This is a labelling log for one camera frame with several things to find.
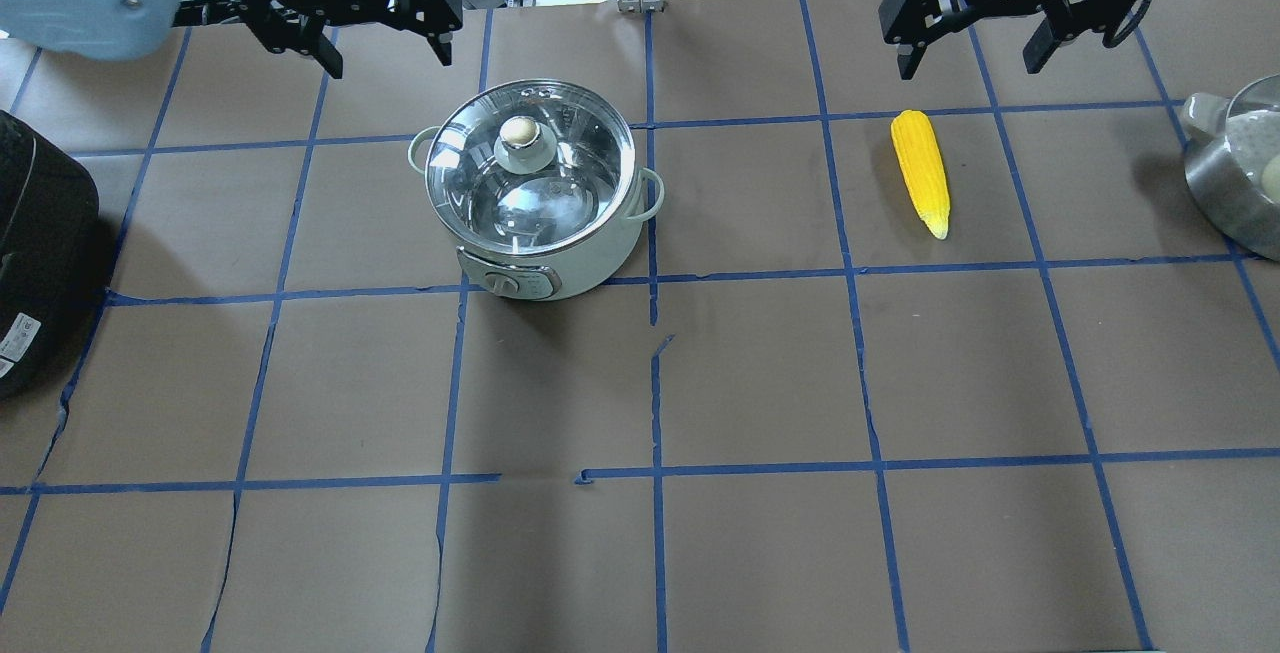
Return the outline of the dark grey rice cooker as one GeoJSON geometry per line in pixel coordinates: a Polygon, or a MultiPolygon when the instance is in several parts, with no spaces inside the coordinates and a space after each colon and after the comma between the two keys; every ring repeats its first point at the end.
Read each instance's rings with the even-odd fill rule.
{"type": "Polygon", "coordinates": [[[10,111],[1,114],[1,397],[20,394],[70,335],[99,225],[90,172],[10,111]]]}

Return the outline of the white steamed bun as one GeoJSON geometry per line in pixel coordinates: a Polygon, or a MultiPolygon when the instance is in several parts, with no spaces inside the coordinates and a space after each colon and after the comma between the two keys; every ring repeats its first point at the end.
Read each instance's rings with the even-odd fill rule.
{"type": "Polygon", "coordinates": [[[1262,192],[1276,204],[1280,201],[1280,156],[1276,155],[1263,166],[1257,175],[1257,182],[1262,192]]]}

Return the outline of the pale green electric pot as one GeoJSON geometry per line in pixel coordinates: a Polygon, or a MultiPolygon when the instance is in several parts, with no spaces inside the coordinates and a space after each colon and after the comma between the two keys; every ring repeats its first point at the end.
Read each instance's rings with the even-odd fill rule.
{"type": "Polygon", "coordinates": [[[516,79],[476,93],[407,149],[461,270],[524,301],[580,296],[614,275],[666,183],[637,161],[630,125],[600,93],[516,79]]]}

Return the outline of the yellow corn cob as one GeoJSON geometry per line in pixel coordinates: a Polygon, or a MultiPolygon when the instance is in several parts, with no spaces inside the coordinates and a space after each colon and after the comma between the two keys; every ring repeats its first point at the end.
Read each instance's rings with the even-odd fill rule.
{"type": "Polygon", "coordinates": [[[916,216],[936,239],[950,234],[951,198],[933,124],[919,110],[904,110],[890,125],[893,151],[916,216]]]}

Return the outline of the glass pot lid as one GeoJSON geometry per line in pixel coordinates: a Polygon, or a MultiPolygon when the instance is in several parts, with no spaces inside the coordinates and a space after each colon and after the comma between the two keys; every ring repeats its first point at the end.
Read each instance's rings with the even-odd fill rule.
{"type": "Polygon", "coordinates": [[[559,252],[636,213],[646,187],[625,117],[563,79],[517,79],[463,102],[411,141],[411,169],[462,246],[559,252]]]}

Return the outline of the steel steamer pot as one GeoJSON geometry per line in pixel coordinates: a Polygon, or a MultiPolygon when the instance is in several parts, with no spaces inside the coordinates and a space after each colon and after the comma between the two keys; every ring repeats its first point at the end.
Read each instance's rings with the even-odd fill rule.
{"type": "Polygon", "coordinates": [[[1196,206],[1243,248],[1279,261],[1279,204],[1257,175],[1279,155],[1279,76],[1231,97],[1192,93],[1179,111],[1188,134],[1185,181],[1196,206]]]}

